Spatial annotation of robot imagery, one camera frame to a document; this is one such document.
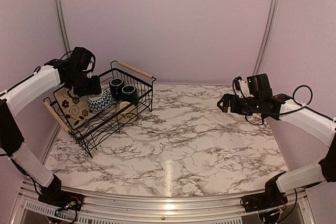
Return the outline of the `blue zigzag patterned bowl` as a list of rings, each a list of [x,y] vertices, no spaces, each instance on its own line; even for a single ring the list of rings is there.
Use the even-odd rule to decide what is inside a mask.
[[[107,109],[112,104],[112,101],[112,95],[106,89],[102,89],[99,95],[87,96],[88,108],[90,112],[94,113]]]

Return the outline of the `dark green mug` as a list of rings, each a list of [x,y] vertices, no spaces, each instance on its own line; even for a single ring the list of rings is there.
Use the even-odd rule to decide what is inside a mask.
[[[138,91],[134,85],[126,85],[122,88],[122,101],[127,101],[135,105],[138,104]]]

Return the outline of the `beige ceramic bowl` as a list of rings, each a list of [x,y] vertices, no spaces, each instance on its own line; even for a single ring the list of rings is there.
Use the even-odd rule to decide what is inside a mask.
[[[116,108],[117,120],[119,123],[132,123],[138,118],[138,108],[128,101],[122,101]]]

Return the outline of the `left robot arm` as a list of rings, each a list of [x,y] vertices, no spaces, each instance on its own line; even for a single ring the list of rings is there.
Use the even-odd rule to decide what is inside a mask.
[[[16,124],[19,112],[60,84],[72,88],[79,95],[96,95],[101,92],[98,76],[92,76],[95,67],[93,56],[52,59],[34,70],[26,79],[1,93],[1,149],[12,162],[41,186],[41,197],[61,206],[66,193],[61,180],[50,172],[24,142]]]

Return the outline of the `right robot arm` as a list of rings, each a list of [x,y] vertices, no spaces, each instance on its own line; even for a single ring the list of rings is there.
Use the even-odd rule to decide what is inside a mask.
[[[265,185],[265,192],[260,195],[263,206],[273,206],[280,199],[280,193],[322,182],[335,182],[335,119],[328,119],[307,105],[299,105],[293,97],[285,94],[261,99],[227,93],[217,102],[217,106],[224,113],[236,113],[246,117],[260,114],[262,119],[271,117],[286,122],[315,137],[329,149],[318,163],[269,180]]]

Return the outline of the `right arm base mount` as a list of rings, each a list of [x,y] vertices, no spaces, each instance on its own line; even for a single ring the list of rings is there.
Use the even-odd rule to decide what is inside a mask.
[[[265,210],[269,208],[286,205],[288,199],[286,194],[280,194],[280,196],[266,196],[265,193],[251,194],[243,196],[240,199],[240,204],[244,207],[246,212],[253,212],[259,210]]]

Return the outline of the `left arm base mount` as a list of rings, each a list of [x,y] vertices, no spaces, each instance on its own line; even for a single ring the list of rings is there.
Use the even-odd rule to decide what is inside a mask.
[[[83,204],[84,195],[62,190],[58,198],[57,197],[52,198],[52,196],[41,195],[38,197],[38,200],[48,205],[61,208],[62,210],[71,209],[80,211]],[[75,202],[75,205],[66,208],[66,205],[70,204],[73,201]]]

